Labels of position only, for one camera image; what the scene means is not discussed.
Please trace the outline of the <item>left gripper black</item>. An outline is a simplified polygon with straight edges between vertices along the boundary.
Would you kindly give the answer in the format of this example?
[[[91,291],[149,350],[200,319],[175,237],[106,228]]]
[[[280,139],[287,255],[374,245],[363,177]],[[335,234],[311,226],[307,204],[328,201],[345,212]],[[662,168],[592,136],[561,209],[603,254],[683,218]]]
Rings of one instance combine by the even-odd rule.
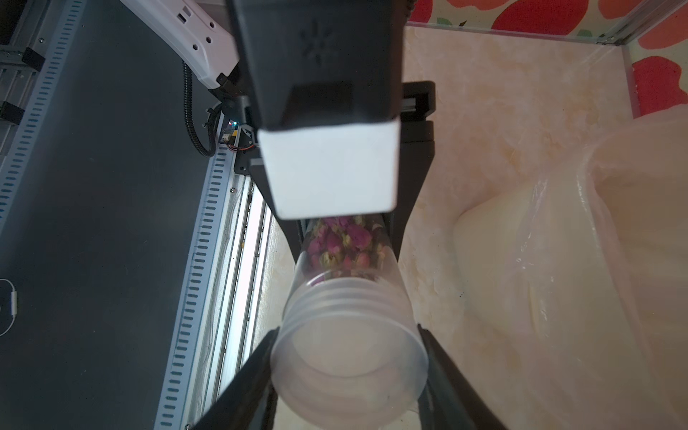
[[[431,81],[405,82],[401,107],[401,146],[397,205],[386,214],[392,250],[400,257],[405,230],[435,157],[435,84]],[[242,134],[234,161],[235,172],[247,172],[253,159],[261,157],[254,137]]]

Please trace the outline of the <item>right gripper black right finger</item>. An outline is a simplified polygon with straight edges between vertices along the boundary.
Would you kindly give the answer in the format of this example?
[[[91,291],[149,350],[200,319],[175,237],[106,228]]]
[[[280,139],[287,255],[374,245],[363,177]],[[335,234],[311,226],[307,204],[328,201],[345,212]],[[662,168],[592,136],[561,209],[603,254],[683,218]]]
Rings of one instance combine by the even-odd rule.
[[[426,386],[419,397],[421,428],[505,430],[431,331],[417,327],[428,356]]]

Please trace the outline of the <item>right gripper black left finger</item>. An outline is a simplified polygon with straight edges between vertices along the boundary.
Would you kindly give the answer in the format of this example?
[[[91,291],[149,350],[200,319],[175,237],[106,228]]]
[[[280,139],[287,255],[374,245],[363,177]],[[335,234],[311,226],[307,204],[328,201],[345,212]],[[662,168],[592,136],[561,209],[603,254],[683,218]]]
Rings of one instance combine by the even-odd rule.
[[[191,426],[195,430],[270,430],[279,396],[272,386],[272,348],[280,329],[269,331],[211,408]]]

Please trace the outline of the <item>clear jar of rosebuds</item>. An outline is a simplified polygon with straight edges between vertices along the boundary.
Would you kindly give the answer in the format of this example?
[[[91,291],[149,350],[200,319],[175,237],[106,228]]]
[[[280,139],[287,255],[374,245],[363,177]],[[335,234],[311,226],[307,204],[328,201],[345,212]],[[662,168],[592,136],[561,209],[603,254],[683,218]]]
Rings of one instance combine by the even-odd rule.
[[[417,402],[428,363],[383,218],[310,221],[272,347],[279,398],[323,429],[376,429]]]

